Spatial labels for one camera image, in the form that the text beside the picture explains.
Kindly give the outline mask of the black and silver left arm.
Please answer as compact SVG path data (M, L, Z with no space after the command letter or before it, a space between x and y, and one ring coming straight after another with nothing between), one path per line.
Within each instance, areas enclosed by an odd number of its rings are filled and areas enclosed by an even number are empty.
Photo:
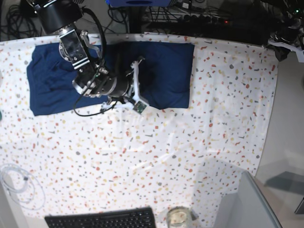
M276 24L270 32L267 47L271 47L278 61L287 59L294 52L300 63L304 62L304 2L302 0L264 0L272 7Z

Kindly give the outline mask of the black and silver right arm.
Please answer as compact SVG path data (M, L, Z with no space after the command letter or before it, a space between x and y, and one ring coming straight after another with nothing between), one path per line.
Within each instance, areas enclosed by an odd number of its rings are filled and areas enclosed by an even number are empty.
M119 73L119 68L110 70L105 64L106 39L97 16L88 8L80 8L72 0L30 0L42 28L47 34L59 34L59 51L77 71L72 85L81 96L108 96L124 102L148 103L140 93L139 65L144 57L138 57L130 65L130 72ZM75 22L83 14L92 17L97 25L101 46L89 42L87 31L78 30Z

